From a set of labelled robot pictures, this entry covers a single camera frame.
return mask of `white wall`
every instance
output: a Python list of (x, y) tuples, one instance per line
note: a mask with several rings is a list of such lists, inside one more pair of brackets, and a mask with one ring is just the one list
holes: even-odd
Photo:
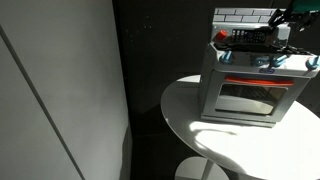
[(128, 179), (131, 134), (125, 139), (111, 0), (2, 0), (0, 23), (85, 178), (116, 180), (122, 168)]

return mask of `white tabletop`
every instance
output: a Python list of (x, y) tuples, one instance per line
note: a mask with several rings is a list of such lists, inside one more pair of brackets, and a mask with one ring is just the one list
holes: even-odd
[(167, 87), (161, 109), (174, 133), (207, 159), (232, 171), (271, 180), (320, 178), (320, 120), (294, 102), (274, 128), (214, 124), (200, 119), (200, 76)]

